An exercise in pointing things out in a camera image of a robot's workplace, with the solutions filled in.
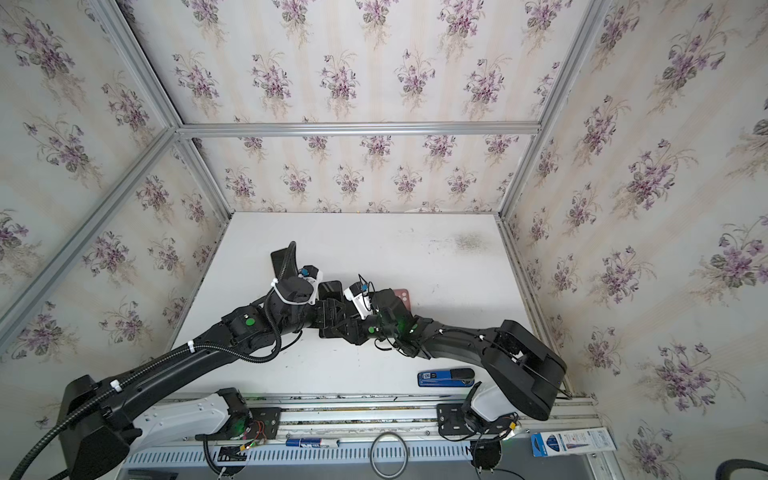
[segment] vent grille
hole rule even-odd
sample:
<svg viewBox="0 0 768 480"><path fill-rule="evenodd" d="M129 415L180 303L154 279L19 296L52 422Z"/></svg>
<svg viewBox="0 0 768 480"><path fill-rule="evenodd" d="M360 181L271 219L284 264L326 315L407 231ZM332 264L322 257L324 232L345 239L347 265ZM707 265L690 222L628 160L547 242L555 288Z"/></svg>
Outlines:
<svg viewBox="0 0 768 480"><path fill-rule="evenodd" d="M317 465L368 463L372 442L342 443L337 449L299 449L283 444L251 449L245 462L217 462L217 465ZM470 459L469 442L419 440L407 442L410 462L450 462ZM219 447L211 447L216 458ZM402 462L403 449L398 442L380 442L374 458L377 462ZM155 447L126 458L123 468L183 468L205 466L201 445Z"/></svg>

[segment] toothpaste box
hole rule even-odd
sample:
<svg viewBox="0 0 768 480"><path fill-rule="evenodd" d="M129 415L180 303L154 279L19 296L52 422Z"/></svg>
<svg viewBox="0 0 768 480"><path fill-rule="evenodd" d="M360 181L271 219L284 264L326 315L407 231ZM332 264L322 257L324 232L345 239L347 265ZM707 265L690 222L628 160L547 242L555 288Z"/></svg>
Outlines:
<svg viewBox="0 0 768 480"><path fill-rule="evenodd" d="M614 440L605 427L599 429L562 430L531 435L534 457L578 455L616 450Z"/></svg>

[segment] black cable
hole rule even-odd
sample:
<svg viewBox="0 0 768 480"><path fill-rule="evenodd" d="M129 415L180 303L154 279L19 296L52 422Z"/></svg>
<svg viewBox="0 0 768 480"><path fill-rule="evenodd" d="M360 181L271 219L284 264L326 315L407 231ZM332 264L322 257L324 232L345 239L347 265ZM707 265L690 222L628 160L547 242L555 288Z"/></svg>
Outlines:
<svg viewBox="0 0 768 480"><path fill-rule="evenodd" d="M296 242L291 242L288 245L288 251L286 252L285 257L283 258L283 265L280 268L280 272L278 273L278 280L281 280L285 276L286 271L288 270L288 266L290 266L291 264L293 265L291 270L294 270L294 274L298 274L298 271L296 270L296 266L295 266L296 265L295 256L296 256ZM196 345L194 346L194 348L225 352L225 353L228 353L229 355L235 356L238 359L241 359L249 363L265 363L274 359L277 356L277 354L280 353L280 349L283 344L281 341L280 329L278 328L277 322L272 317L272 313L270 312L270 298L272 296L273 291L274 291L274 288L270 289L268 294L264 297L264 307L265 307L264 312L266 314L266 321L270 324L270 327L272 328L272 331L275 336L275 346L269 355L261 356L261 357L244 355L231 348L228 348L222 345L217 345L214 343L209 343L209 344L200 345L200 346ZM154 360L151 360L150 362L147 362L142 366L139 366L139 368L137 368L134 371L134 373L130 374L127 378L123 379L120 382L120 386L124 388L125 386L130 385L131 383L135 382L137 379L146 375L151 370L156 369L159 365L165 363L166 361L176 358L178 356L189 355L190 353L191 351L187 345L179 346L176 349L173 349L170 352ZM43 435L42 438L38 440L38 442L35 443L35 445L32 446L29 452L27 452L27 455L25 455L24 458L22 458L22 460L18 463L18 465L16 465L16 468L14 469L13 473L11 473L11 476L8 477L8 480L21 480L22 476L27 471L27 469L32 464L32 462L35 460L35 458L37 458L38 455L40 455L40 452L42 452L43 449L53 441L53 439L55 439L61 432L63 432L67 427L69 427L69 425L71 425L74 422L80 421L83 417L90 414L91 410L94 410L96 407L98 407L98 404L108 399L109 397L113 396L115 393L117 393L117 391L114 389L114 387L110 388L109 390L106 390L99 396L94 397L91 400L88 400L86 403L84 403L83 405L73 410L72 413L65 416L63 420L61 420L59 423L54 425L53 428L48 430L45 433L45 435Z"/></svg>
<svg viewBox="0 0 768 480"><path fill-rule="evenodd" d="M444 439L444 440L448 440L449 442L464 442L464 441L465 441L466 439L468 439L469 437L473 437L473 436L477 435L478 433L477 433L477 432L472 432L472 433L470 433L469 435L467 435L467 436L464 436L464 437L461 437L461 438L460 438L460 439L458 439L458 440L451 440L451 439L449 439L448 437L446 437L445 435L443 435L443 434L442 434L442 433L440 433L440 432L437 432L437 434L438 434L438 435L440 435L441 437L443 437L443 439Z"/></svg>
<svg viewBox="0 0 768 480"><path fill-rule="evenodd" d="M381 339L374 339L373 340L373 346L376 347L377 349L381 350L382 352L388 352L389 350L392 349L392 348L383 349L382 347L379 346L378 343L376 343L376 342L380 342L380 341L381 341Z"/></svg>
<svg viewBox="0 0 768 480"><path fill-rule="evenodd" d="M222 474L222 469L214 463L214 460L210 456L210 449L208 448L208 435L203 435L203 457L205 457L205 462L208 464L208 468L213 470L216 475L225 477L233 477L235 475L236 472L227 474L226 470L224 470L224 473Z"/></svg>
<svg viewBox="0 0 768 480"><path fill-rule="evenodd" d="M524 476L520 475L519 473L515 473L515 472L513 472L512 470L507 470L506 468L494 468L494 469L493 469L493 472L494 472L494 473L496 473L496 472L506 472L506 473L511 473L511 474L513 474L513 475L517 475L517 476L518 476L519 478L521 478L522 480L525 480L525 477L524 477Z"/></svg>
<svg viewBox="0 0 768 480"><path fill-rule="evenodd" d="M48 480L64 480L64 478L67 478L69 476L69 470L61 470L56 475L50 477Z"/></svg>
<svg viewBox="0 0 768 480"><path fill-rule="evenodd" d="M286 345L283 348L281 348L280 352L282 352L283 350L287 349L289 346L292 346L294 343L298 342L299 339L301 338L301 334L302 333L304 333L304 330L299 330L299 335L295 339L293 339L293 341L291 343L289 343L288 345Z"/></svg>

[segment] black hose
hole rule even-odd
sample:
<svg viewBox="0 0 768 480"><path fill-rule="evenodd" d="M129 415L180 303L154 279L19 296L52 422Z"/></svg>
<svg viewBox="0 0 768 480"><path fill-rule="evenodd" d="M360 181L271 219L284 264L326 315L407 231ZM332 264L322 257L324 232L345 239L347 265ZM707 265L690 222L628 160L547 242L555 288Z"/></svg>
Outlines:
<svg viewBox="0 0 768 480"><path fill-rule="evenodd" d="M50 477L48 480L64 480L64 479L65 479L65 478L67 478L68 476L69 476L69 470L66 470L66 469L65 469L65 470L61 470L61 471L60 471L59 473L57 473L56 475L54 475L54 476Z"/></svg>
<svg viewBox="0 0 768 480"><path fill-rule="evenodd" d="M296 242L291 242L288 245L288 251L286 252L286 256L283 258L283 265L280 268L280 273L277 276L278 280L283 279L289 266L291 266L291 270L292 270L292 273L294 273L294 275L298 274L298 272L296 271L295 256L296 256ZM231 348L228 348L222 345L217 345L215 343L210 343L210 344L200 345L200 346L196 345L195 348L225 352L232 356L237 357L238 359L244 360L249 363L265 363L274 359L277 356L277 354L280 353L280 348L282 347L283 343L280 338L281 337L280 328L278 327L277 322L272 317L272 313L270 312L269 301L273 291L274 291L274 288L270 289L270 292L266 295L266 299L264 300L264 312L266 314L266 321L270 324L270 327L272 328L272 331L275 335L275 346L269 355L261 356L261 357L244 355ZM186 345L179 346L176 349L173 349L170 352L156 358L155 360L152 360L140 366L127 378L123 379L120 382L120 385L121 387L130 385L131 383L135 382L142 376L146 375L151 370L156 369L159 365L167 362L168 360L176 358L178 356L185 356L188 354L190 354L190 350L188 346ZM35 460L35 458L37 458L38 455L40 455L40 452L42 452L43 449L53 441L53 439L55 439L61 432L63 432L67 427L69 427L69 425L71 425L74 422L80 421L83 417L90 414L91 411L94 410L96 407L98 407L98 405L101 402L113 396L115 393L117 393L117 391L114 388L110 388L109 390L106 390L99 396L96 396L93 399L88 400L86 403L84 403L83 405L73 410L72 413L65 416L63 420L61 420L59 423L54 425L53 428L48 430L45 433L45 435L43 435L42 438L38 440L37 443L35 443L35 445L29 450L29 452L27 452L27 455L25 455L24 458L22 458L22 460L18 463L18 465L16 465L16 468L14 469L13 473L11 473L11 476L8 477L8 480L21 480L22 476L24 476L24 473L27 471L27 469Z"/></svg>

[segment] purple flower pattern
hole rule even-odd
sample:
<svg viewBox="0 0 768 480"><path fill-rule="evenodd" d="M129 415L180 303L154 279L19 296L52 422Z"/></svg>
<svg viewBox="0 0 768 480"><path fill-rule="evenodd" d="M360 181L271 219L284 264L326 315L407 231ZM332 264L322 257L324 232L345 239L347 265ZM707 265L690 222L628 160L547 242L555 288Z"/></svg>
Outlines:
<svg viewBox="0 0 768 480"><path fill-rule="evenodd" d="M378 202L368 202L368 208L366 208L367 214L388 214L389 213L389 200L381 200Z"/></svg>
<svg viewBox="0 0 768 480"><path fill-rule="evenodd" d="M477 183L478 179L475 176L475 172L467 170L466 167L456 167L453 169L451 176L445 179L449 186L448 196L454 203L458 203L464 200L469 187Z"/></svg>
<svg viewBox="0 0 768 480"><path fill-rule="evenodd" d="M336 170L337 173L333 176L333 181L339 186L342 198L350 203L354 202L359 195L360 184L365 181L365 178L359 170L355 170L349 165L339 165Z"/></svg>
<svg viewBox="0 0 768 480"><path fill-rule="evenodd" d="M545 76L538 79L538 85L536 86L536 90L533 90L533 93L539 96L539 99L538 102L536 102L536 104L531 107L532 117L538 118L538 116L541 114L541 111L544 110L544 103L547 101L549 92L552 90L554 80L558 75L558 68L560 68L560 62L556 61L552 64L549 72Z"/></svg>
<svg viewBox="0 0 768 480"><path fill-rule="evenodd" d="M200 228L208 227L208 218L205 216L202 195L197 192L193 192L191 195L184 194L181 198L181 206L184 207L188 220L197 223Z"/></svg>
<svg viewBox="0 0 768 480"><path fill-rule="evenodd" d="M164 183L157 175L144 178L143 188L136 190L136 199L142 210L151 208L159 222L173 223L174 202L169 201L170 194L165 190Z"/></svg>
<svg viewBox="0 0 768 480"><path fill-rule="evenodd" d="M323 57L326 66L320 71L320 87L329 90L328 111L332 111L337 120L349 115L349 109L354 108L352 100L357 98L355 88L360 82L356 80L356 74L350 64L356 56L345 50L338 58L333 55Z"/></svg>
<svg viewBox="0 0 768 480"><path fill-rule="evenodd" d="M272 3L283 11L283 28L286 29L286 37L290 40L296 36L298 47L301 48L309 41L310 26L306 20L307 6L315 0L272 0Z"/></svg>
<svg viewBox="0 0 768 480"><path fill-rule="evenodd" d="M317 123L317 119L314 117L304 117L302 118L302 122L305 124L308 123ZM318 163L322 164L324 161L328 160L328 137L315 135L313 137L302 137L304 141L306 142L306 149L310 151L310 155L313 158L316 158Z"/></svg>
<svg viewBox="0 0 768 480"><path fill-rule="evenodd" d="M768 110L768 98L763 103L763 110ZM768 118L758 120L752 128L752 133L742 132L739 139L742 142L731 148L727 157L733 155L741 167L729 172L728 176L747 175L754 178L761 168L768 172Z"/></svg>
<svg viewBox="0 0 768 480"><path fill-rule="evenodd" d="M491 110L491 104L498 101L498 93L504 88L502 65L508 60L498 57L491 63L487 58L480 58L475 69L469 74L469 80L464 90L472 93L472 98L464 103L464 113L469 113L469 120L482 119Z"/></svg>
<svg viewBox="0 0 768 480"><path fill-rule="evenodd" d="M438 20L446 22L448 27L440 35L439 49L445 52L445 60L459 60L464 49L469 46L468 37L478 33L480 18L485 0L442 0Z"/></svg>
<svg viewBox="0 0 768 480"><path fill-rule="evenodd" d="M611 144L619 114L631 110L626 103L626 100L614 103L613 97L605 95L603 104L595 107L592 115L584 120L587 133L576 143L575 165L592 165L592 155L599 155L603 147Z"/></svg>
<svg viewBox="0 0 768 480"><path fill-rule="evenodd" d="M389 162L387 158L391 153L392 135L374 135L372 137L363 137L360 141L360 147L365 147L367 152L362 159L366 165L370 165L371 171L381 170Z"/></svg>
<svg viewBox="0 0 768 480"><path fill-rule="evenodd" d="M340 214L341 207L327 198L318 198L312 211L318 214Z"/></svg>
<svg viewBox="0 0 768 480"><path fill-rule="evenodd" d="M547 176L558 171L561 160L562 157L558 153L558 145L554 142L554 138L550 138L547 146L542 148L541 153L538 155L538 163L534 173L534 176L538 179L535 185L537 188L544 185Z"/></svg>
<svg viewBox="0 0 768 480"><path fill-rule="evenodd" d="M424 165L429 165L429 171L440 171L448 163L448 157L453 155L456 137L452 135L427 135L424 148L429 152L424 156Z"/></svg>
<svg viewBox="0 0 768 480"><path fill-rule="evenodd" d="M247 118L240 118L235 115L236 124L250 123ZM243 142L243 150L248 153L248 157L256 157L257 163L261 163L266 158L266 148L263 146L262 137L238 137L237 140Z"/></svg>
<svg viewBox="0 0 768 480"><path fill-rule="evenodd" d="M412 170L409 165L397 167L397 173L392 177L392 182L397 187L397 197L406 202L413 200L413 191L423 180L422 172Z"/></svg>
<svg viewBox="0 0 768 480"><path fill-rule="evenodd" d="M547 240L550 229L549 210L547 210L547 207L542 207L541 210L533 214L531 229L528 231L531 237L531 245L535 245L541 239Z"/></svg>
<svg viewBox="0 0 768 480"><path fill-rule="evenodd" d="M729 387L732 397L738 395L745 399L736 385L737 377L707 367L712 354L703 343L688 349L672 342L668 347L659 346L658 349L660 363L640 363L638 367L647 373L637 384L645 388L647 397L660 403L665 411L669 412L668 404L673 403L678 412L694 408L701 409L701 415L706 415L723 385Z"/></svg>
<svg viewBox="0 0 768 480"><path fill-rule="evenodd" d="M675 185L675 173L678 164L695 163L696 158L689 155L692 150L672 149L672 144L663 138L655 151L645 151L640 160L629 166L632 181L622 183L611 195L616 199L612 214L618 213L624 219L630 215L637 219L637 208L650 210L656 200L666 200L669 190Z"/></svg>
<svg viewBox="0 0 768 480"><path fill-rule="evenodd" d="M221 106L216 99L219 92L216 90L218 83L202 63L202 51L190 52L185 58L175 53L174 61L177 63L174 73L180 87L189 88L192 91L192 103L203 111L203 114L212 118L216 116Z"/></svg>
<svg viewBox="0 0 768 480"><path fill-rule="evenodd" d="M37 65L43 75L43 87L61 103L66 98L78 110L85 102L83 78L72 73L74 59L64 50L64 39L51 26L18 5L0 7L0 24L5 45L13 47L18 65Z"/></svg>
<svg viewBox="0 0 768 480"><path fill-rule="evenodd" d="M756 229L760 227L768 227L768 214L759 217L752 225L723 225L727 231L718 242L723 252L714 254L709 260L701 257L699 264L703 268L690 273L708 283L694 293L708 303L716 298L724 303L725 292L738 300L738 288L768 283L768 251L761 239L766 232L758 233Z"/></svg>
<svg viewBox="0 0 768 480"><path fill-rule="evenodd" d="M473 198L469 201L469 205L464 209L464 211L473 212L476 214L480 212L492 212L493 206L483 201L483 199Z"/></svg>
<svg viewBox="0 0 768 480"><path fill-rule="evenodd" d="M637 429L637 438L630 439L627 435L623 447L631 455L627 461L630 471L637 475L645 472L661 480L683 480L683 474L675 464L678 453L672 451L667 444L661 445L662 440L672 443L672 432L666 429L654 430L646 422Z"/></svg>
<svg viewBox="0 0 768 480"><path fill-rule="evenodd" d="M38 160L63 166L72 174L70 178L79 180L83 187L96 184L101 188L101 167L85 153L83 130L77 125L70 125L64 120L64 115L59 115L56 121L41 117L35 117L35 120L34 124L24 123L24 129L38 144Z"/></svg>
<svg viewBox="0 0 768 480"><path fill-rule="evenodd" d="M60 362L59 357L65 349L75 351L79 338L70 326L59 324L52 313L54 308L56 305L53 303L44 302L40 313L24 327L8 348L11 359L24 359L32 353L41 362L50 359Z"/></svg>
<svg viewBox="0 0 768 480"><path fill-rule="evenodd" d="M114 114L118 126L131 128L131 139L139 147L146 147L154 139L154 127L147 124L149 114L144 110L144 102L135 91L122 83L123 71L115 75L114 86L104 84L101 90L109 99L109 111Z"/></svg>
<svg viewBox="0 0 768 480"><path fill-rule="evenodd" d="M603 33L592 52L592 61L595 63L592 71L602 70L611 60L616 44L629 31L634 31L640 23L641 0L626 0L613 4L603 20Z"/></svg>
<svg viewBox="0 0 768 480"><path fill-rule="evenodd" d="M565 341L572 341L571 329L565 325L563 317L558 314L547 318L547 327L552 334L552 341L559 348L565 347Z"/></svg>
<svg viewBox="0 0 768 480"><path fill-rule="evenodd" d="M485 161L489 167L498 165L504 158L504 153L514 143L520 141L520 135L485 135Z"/></svg>
<svg viewBox="0 0 768 480"><path fill-rule="evenodd" d="M616 329L609 326L605 330L594 327L592 341L584 348L586 362L584 368L590 372L596 369L610 370L614 376L621 374L621 355L618 348L620 341L616 337Z"/></svg>
<svg viewBox="0 0 768 480"><path fill-rule="evenodd" d="M13 213L10 209L0 210L0 283L3 284L13 284L15 276L32 278L42 262L37 251L40 242L23 240L29 229L12 223Z"/></svg>
<svg viewBox="0 0 768 480"><path fill-rule="evenodd" d="M169 328L176 328L176 325L179 324L186 305L187 299L183 296L174 296L174 290L171 290L168 295L168 306L163 308L163 316Z"/></svg>
<svg viewBox="0 0 768 480"><path fill-rule="evenodd" d="M274 200L266 200L261 199L261 205L257 209L258 212L278 212L278 213L286 213L288 211L287 208L283 206L280 202L276 202Z"/></svg>
<svg viewBox="0 0 768 480"><path fill-rule="evenodd" d="M410 107L411 111L422 106L427 81L435 77L435 69L432 68L430 60L434 59L422 58L418 50L412 53L406 49L402 54L402 65L395 70L397 79L402 85L400 93L402 104Z"/></svg>
<svg viewBox="0 0 768 480"><path fill-rule="evenodd" d="M725 47L731 33L722 29L729 16L726 7L717 16L713 14L712 7L709 4L685 33L672 37L674 43L667 56L671 66L666 67L661 77L656 77L654 81L649 97L655 97L657 104L649 114L675 108L674 101L683 96L685 84L707 68L717 70L725 59L725 50L719 49Z"/></svg>
<svg viewBox="0 0 768 480"><path fill-rule="evenodd" d="M253 203L251 199L256 196L253 181L247 175L248 167L238 167L237 170L225 168L224 172L227 174L224 177L226 189L232 190L235 203L248 208Z"/></svg>
<svg viewBox="0 0 768 480"><path fill-rule="evenodd" d="M612 252L609 257L603 259L605 273L596 273L590 277L593 283L589 292L595 296L595 302L611 308L610 301L617 305L623 300L634 299L634 293L640 289L640 280L643 274L656 278L652 270L653 265L637 258L637 252L632 246L621 252Z"/></svg>
<svg viewBox="0 0 768 480"><path fill-rule="evenodd" d="M109 280L117 287L120 287L121 283L133 285L136 277L136 257L128 258L130 250L122 243L121 238L121 235L106 231L96 237L82 257L83 263L91 269L93 276L106 270Z"/></svg>
<svg viewBox="0 0 768 480"><path fill-rule="evenodd" d="M205 270L205 266L208 264L208 259L210 259L210 255L213 252L214 249L211 245L200 245L194 252L192 252L192 259L201 272Z"/></svg>
<svg viewBox="0 0 768 480"><path fill-rule="evenodd" d="M558 12L570 8L573 0L531 0L525 3L525 14L528 16L525 40L530 44L528 55L541 48L546 42L546 34L552 26L552 21L558 17Z"/></svg>
<svg viewBox="0 0 768 480"><path fill-rule="evenodd" d="M538 262L538 258L534 258L533 262L528 261L525 265L525 274L528 275L531 285L536 290L541 290L541 264Z"/></svg>
<svg viewBox="0 0 768 480"><path fill-rule="evenodd" d="M156 270L165 270L176 278L184 276L186 266L176 253L176 240L173 237L163 237L159 242L150 240L150 245L147 254L154 260Z"/></svg>
<svg viewBox="0 0 768 480"><path fill-rule="evenodd" d="M563 232L564 235L573 237L578 233L578 228L581 225L586 223L592 225L598 219L595 213L602 209L594 201L597 195L598 192L592 187L592 182L587 182L584 188L574 191L574 196L571 198L571 208L566 212L565 220L563 220L563 223L568 226Z"/></svg>
<svg viewBox="0 0 768 480"><path fill-rule="evenodd" d="M300 170L295 165L283 165L280 180L288 186L292 198L298 199L300 204L306 201L306 187L312 181L309 171Z"/></svg>
<svg viewBox="0 0 768 480"><path fill-rule="evenodd" d="M136 345L145 340L152 340L152 329L144 325L139 317L138 307L138 303L130 301L122 303L117 310L104 312L107 318L98 325L105 332L109 332L110 344L127 341Z"/></svg>
<svg viewBox="0 0 768 480"><path fill-rule="evenodd" d="M432 200L432 201L424 201L422 202L422 206L419 207L420 213L429 213L434 214L438 212L442 212L442 208L440 208L440 204L442 203L442 200Z"/></svg>
<svg viewBox="0 0 768 480"><path fill-rule="evenodd" d="M219 23L219 1L221 0L181 0L187 8L192 8L192 15L203 36L211 37L217 47L224 43L225 37Z"/></svg>
<svg viewBox="0 0 768 480"><path fill-rule="evenodd" d="M565 258L558 258L558 264L549 281L552 286L552 296L560 298L563 292L569 290L571 293L576 293L577 284L581 283L581 278L576 274L577 267L573 253L569 253Z"/></svg>
<svg viewBox="0 0 768 480"><path fill-rule="evenodd" d="M387 31L386 16L393 3L399 0L355 0L357 8L362 10L362 31L367 38L374 41L373 48L377 49L386 43L389 37Z"/></svg>
<svg viewBox="0 0 768 480"><path fill-rule="evenodd" d="M253 75L253 86L261 88L261 105L266 111L272 111L277 120L285 120L288 112L287 98L290 98L291 80L288 79L288 73L280 67L277 62L283 57L281 51L270 52L266 57L263 55L252 55L256 66L250 71Z"/></svg>

